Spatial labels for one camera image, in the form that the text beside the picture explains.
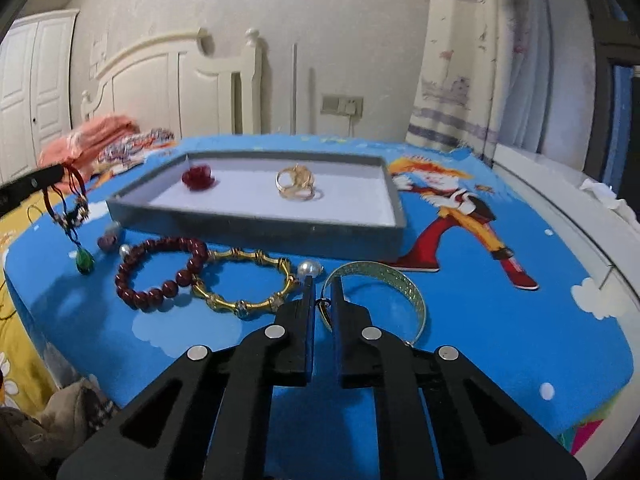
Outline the gold bamboo bangle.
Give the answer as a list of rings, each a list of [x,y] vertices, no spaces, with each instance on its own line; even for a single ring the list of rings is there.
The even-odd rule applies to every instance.
[[[210,310],[245,321],[276,314],[298,286],[288,258],[271,257],[262,250],[214,249],[200,273],[194,275],[191,294]]]

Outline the large silver pearl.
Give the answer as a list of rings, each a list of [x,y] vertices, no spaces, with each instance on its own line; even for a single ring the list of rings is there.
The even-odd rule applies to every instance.
[[[306,278],[313,278],[315,280],[321,276],[323,272],[322,264],[314,259],[303,260],[296,269],[297,277],[302,281],[305,281]]]

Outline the red rose brooch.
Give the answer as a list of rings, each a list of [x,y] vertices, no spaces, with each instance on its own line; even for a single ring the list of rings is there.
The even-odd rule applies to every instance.
[[[216,183],[212,170],[206,164],[191,166],[182,174],[181,181],[191,192],[208,190]]]

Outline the wide gold cuff bangle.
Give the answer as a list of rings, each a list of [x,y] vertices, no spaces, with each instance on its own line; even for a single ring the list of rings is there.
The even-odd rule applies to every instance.
[[[344,263],[328,275],[321,287],[321,297],[317,301],[317,308],[319,310],[322,323],[326,326],[326,329],[329,332],[332,330],[332,307],[331,298],[329,297],[328,292],[338,278],[347,278],[352,275],[374,278],[375,280],[395,289],[396,292],[400,292],[401,295],[410,302],[413,306],[414,312],[416,312],[416,317],[418,318],[418,330],[412,339],[406,340],[406,344],[410,347],[414,347],[420,340],[427,326],[427,304],[422,292],[420,292],[418,286],[416,286],[416,284],[414,284],[406,274],[403,274],[392,266],[375,261],[352,261]]]

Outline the gold ring bangles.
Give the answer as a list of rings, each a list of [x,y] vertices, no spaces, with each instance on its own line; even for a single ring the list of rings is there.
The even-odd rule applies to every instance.
[[[281,169],[274,179],[279,195],[285,200],[320,200],[322,192],[317,188],[314,173],[301,164]]]

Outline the grey jewelry tray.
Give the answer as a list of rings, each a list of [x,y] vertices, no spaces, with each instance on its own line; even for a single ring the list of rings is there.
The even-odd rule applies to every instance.
[[[182,174],[203,164],[216,183],[191,192]],[[314,173],[320,200],[279,195],[277,173],[295,164]],[[407,226],[384,159],[355,154],[186,152],[145,171],[106,203],[128,230],[343,260],[397,258]]]

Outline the white wardrobe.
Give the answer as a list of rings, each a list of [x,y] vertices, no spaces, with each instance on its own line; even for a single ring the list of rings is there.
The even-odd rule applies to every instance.
[[[69,132],[70,55],[78,11],[16,20],[1,43],[1,181],[27,174]]]

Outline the blue cartoon table cloth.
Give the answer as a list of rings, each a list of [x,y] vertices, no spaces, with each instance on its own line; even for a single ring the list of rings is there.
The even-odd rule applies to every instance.
[[[129,245],[130,254],[101,252],[96,241],[115,221],[107,199],[145,171],[199,151],[381,157],[407,220],[399,256],[330,259],[125,228],[120,246]],[[323,274],[299,280],[285,301],[302,298],[306,281],[314,284],[312,374],[306,386],[273,389],[261,479],[383,479],[374,393],[341,387],[333,332],[317,308],[322,284],[344,263],[375,261],[406,274],[428,311],[412,348],[457,348],[560,445],[565,429],[610,400],[634,374],[618,304],[600,299],[559,235],[463,148],[442,154],[326,136],[208,136],[150,157],[89,200],[81,248],[72,252],[61,230],[40,219],[11,245],[6,284],[37,348],[61,353],[78,372],[96,378],[120,411],[191,347],[234,347],[276,318],[278,312],[243,321],[210,310],[191,294],[211,250],[262,250],[290,259],[295,273],[303,260],[322,264]],[[345,300],[366,308],[374,326],[403,342],[416,334],[416,312],[400,292],[364,276],[337,281]]]

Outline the yellow floral bedsheet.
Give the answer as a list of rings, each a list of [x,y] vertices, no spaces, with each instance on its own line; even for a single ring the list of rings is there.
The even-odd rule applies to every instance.
[[[32,222],[46,213],[40,193],[30,196],[1,219],[1,405],[17,408],[29,416],[36,416],[58,390],[49,371],[27,335],[10,297],[4,268],[10,246]]]

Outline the white bed headboard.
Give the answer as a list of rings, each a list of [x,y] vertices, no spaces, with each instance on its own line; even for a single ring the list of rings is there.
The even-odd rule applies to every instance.
[[[166,128],[179,139],[262,132],[262,38],[247,29],[231,58],[206,53],[204,28],[140,40],[96,73],[81,96],[81,117],[126,115],[142,130]]]

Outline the white window sill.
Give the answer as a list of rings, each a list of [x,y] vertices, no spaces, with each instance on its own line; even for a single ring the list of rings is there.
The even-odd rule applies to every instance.
[[[498,145],[494,171],[548,222],[598,289],[639,304],[639,225],[604,185],[539,154]]]

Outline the white tissue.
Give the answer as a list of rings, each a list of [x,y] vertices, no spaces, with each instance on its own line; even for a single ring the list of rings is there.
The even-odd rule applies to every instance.
[[[579,185],[579,189],[582,192],[590,194],[605,209],[612,211],[613,214],[617,214],[631,229],[637,233],[640,232],[640,223],[636,213],[631,209],[631,206],[627,204],[626,200],[617,197],[612,188],[602,182],[587,178]]]

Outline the ship print curtain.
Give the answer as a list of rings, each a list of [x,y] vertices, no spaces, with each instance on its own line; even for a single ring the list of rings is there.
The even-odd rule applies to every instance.
[[[536,151],[552,81],[548,0],[430,0],[408,143]]]

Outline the white wall pipe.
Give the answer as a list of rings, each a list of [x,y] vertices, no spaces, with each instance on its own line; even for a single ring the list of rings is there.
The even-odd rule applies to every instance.
[[[291,49],[291,105],[290,105],[290,131],[297,133],[297,55],[298,44],[294,42]]]

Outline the dark window frame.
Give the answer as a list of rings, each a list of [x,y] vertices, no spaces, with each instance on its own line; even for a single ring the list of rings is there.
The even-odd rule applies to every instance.
[[[639,206],[639,0],[586,0],[594,107],[585,174]]]

